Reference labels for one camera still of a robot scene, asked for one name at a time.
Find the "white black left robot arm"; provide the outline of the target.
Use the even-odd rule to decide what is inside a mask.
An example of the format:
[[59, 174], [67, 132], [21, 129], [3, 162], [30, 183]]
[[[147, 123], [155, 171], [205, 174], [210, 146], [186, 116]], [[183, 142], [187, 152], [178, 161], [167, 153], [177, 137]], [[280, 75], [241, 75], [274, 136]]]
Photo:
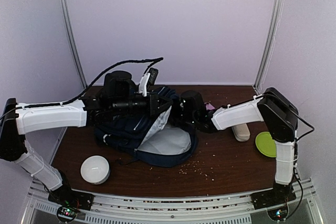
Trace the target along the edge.
[[14, 162], [49, 190], [64, 205], [71, 205], [75, 192], [66, 176], [37, 154], [26, 140], [29, 132], [59, 127], [97, 126], [115, 116], [144, 113], [164, 127], [173, 101], [149, 89], [157, 70], [151, 68], [138, 85], [126, 71], [114, 71], [104, 78], [103, 88], [94, 96], [80, 95], [69, 101], [42, 104], [17, 103], [7, 100], [1, 117], [1, 159]]

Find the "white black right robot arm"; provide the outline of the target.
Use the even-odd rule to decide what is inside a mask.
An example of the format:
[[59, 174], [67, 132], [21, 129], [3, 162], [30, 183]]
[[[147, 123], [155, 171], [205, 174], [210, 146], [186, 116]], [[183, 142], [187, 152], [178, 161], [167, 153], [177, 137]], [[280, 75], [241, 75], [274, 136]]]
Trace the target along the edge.
[[276, 173], [269, 199], [279, 204], [289, 196], [294, 167], [297, 163], [298, 110], [277, 89], [235, 105], [207, 110], [202, 95], [194, 90], [183, 92], [173, 100], [173, 120], [205, 133], [264, 122], [276, 144]]

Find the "navy blue student backpack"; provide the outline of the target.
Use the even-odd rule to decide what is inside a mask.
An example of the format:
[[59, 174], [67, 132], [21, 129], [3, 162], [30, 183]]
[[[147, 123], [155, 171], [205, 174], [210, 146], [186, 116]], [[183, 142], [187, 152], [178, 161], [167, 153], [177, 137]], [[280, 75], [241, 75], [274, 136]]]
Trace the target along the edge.
[[153, 119], [143, 113], [117, 116], [94, 128], [96, 143], [153, 166], [180, 165], [196, 151], [198, 137], [191, 126], [169, 123], [172, 110], [170, 107]]

